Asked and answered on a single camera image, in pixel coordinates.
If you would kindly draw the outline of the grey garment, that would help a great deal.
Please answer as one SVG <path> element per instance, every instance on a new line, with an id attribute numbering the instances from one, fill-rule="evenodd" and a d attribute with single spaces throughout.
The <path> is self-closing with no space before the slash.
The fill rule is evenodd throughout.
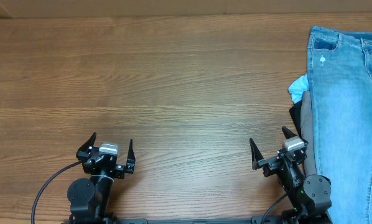
<path id="1" fill-rule="evenodd" d="M 302 97 L 302 106 L 300 111 L 300 130 L 301 136 L 308 141 L 307 158 L 304 161 L 306 175 L 316 174 L 314 158 L 314 138 L 313 138 L 313 119 L 310 92 L 305 91 Z"/>

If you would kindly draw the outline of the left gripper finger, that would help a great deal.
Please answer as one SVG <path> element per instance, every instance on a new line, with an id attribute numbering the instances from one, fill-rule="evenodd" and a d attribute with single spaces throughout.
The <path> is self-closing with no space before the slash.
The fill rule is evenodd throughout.
<path id="1" fill-rule="evenodd" d="M 95 141 L 96 132 L 94 132 L 91 137 L 81 147 L 78 148 L 76 158 L 79 161 L 87 161 L 91 157 Z"/>
<path id="2" fill-rule="evenodd" d="M 136 165 L 136 158 L 135 158 L 134 151 L 133 151 L 133 140 L 131 139 L 129 142 L 125 173 L 133 174 L 135 165 Z"/>

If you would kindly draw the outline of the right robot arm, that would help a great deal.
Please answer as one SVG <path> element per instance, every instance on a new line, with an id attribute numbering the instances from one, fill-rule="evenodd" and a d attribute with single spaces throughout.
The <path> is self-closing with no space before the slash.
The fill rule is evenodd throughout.
<path id="1" fill-rule="evenodd" d="M 285 194 L 277 199 L 262 216 L 251 218 L 252 223 L 331 223 L 328 209 L 332 206 L 330 199 L 331 181 L 325 176 L 312 174 L 306 176 L 299 165 L 307 158 L 308 142 L 291 130 L 282 127 L 285 140 L 277 155 L 265 159 L 253 139 L 249 140 L 252 169 L 263 170 L 263 175 L 277 175 L 279 184 Z M 279 216 L 272 216 L 272 210 L 288 198 L 293 208 L 285 210 Z"/>

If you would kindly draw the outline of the light blue shirt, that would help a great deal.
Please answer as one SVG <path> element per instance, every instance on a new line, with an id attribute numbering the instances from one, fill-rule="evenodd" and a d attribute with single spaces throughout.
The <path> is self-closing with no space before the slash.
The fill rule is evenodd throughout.
<path id="1" fill-rule="evenodd" d="M 288 88 L 293 104 L 300 102 L 305 91 L 309 91 L 308 75 L 302 75 Z"/>

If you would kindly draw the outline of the light blue denim jeans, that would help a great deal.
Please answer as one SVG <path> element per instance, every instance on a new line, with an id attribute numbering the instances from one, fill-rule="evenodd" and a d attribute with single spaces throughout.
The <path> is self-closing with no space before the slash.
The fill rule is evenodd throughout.
<path id="1" fill-rule="evenodd" d="M 372 33 L 313 27 L 307 48 L 315 167 L 334 223 L 372 223 Z"/>

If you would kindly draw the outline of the black garment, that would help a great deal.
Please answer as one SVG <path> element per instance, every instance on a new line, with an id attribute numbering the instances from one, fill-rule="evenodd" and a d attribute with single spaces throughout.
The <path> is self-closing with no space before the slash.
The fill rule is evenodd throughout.
<path id="1" fill-rule="evenodd" d="M 290 109 L 289 113 L 294 123 L 294 126 L 298 132 L 298 135 L 301 136 L 301 127 L 300 127 L 300 112 L 302 108 L 302 100 L 295 103 Z"/>

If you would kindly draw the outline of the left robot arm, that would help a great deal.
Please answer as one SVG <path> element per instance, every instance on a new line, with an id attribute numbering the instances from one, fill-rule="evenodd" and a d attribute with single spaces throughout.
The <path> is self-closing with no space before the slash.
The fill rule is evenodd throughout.
<path id="1" fill-rule="evenodd" d="M 93 133 L 76 153 L 76 157 L 89 174 L 89 178 L 75 180 L 68 188 L 70 202 L 70 223 L 119 223 L 119 218 L 107 212 L 111 189 L 115 179 L 132 174 L 136 165 L 133 142 L 129 142 L 125 165 L 118 164 L 119 147 L 111 143 L 94 146 Z"/>

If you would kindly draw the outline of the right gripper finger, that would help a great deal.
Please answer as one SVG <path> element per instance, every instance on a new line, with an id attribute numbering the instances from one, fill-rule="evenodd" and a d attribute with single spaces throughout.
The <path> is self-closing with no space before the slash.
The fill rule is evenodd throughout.
<path id="1" fill-rule="evenodd" d="M 249 139 L 249 144 L 251 148 L 252 169 L 260 169 L 263 166 L 264 158 L 252 138 Z"/>
<path id="2" fill-rule="evenodd" d="M 284 137 L 286 138 L 287 141 L 290 141 L 291 139 L 299 139 L 299 140 L 303 141 L 305 145 L 308 145 L 308 141 L 306 141 L 302 137 L 296 135 L 295 133 L 293 133 L 287 127 L 283 126 L 281 129 L 282 129 L 283 135 L 284 135 Z"/>

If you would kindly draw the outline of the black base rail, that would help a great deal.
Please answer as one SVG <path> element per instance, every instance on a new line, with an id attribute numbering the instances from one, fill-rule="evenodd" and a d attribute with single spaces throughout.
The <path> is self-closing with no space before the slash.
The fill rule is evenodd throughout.
<path id="1" fill-rule="evenodd" d="M 262 222 L 263 216 L 251 218 L 224 218 L 224 219 L 194 219 L 194 220 L 147 220 L 119 219 L 116 216 L 97 220 L 76 220 L 72 216 L 67 223 L 70 224 L 281 224 L 287 223 L 280 216 L 267 216 Z"/>

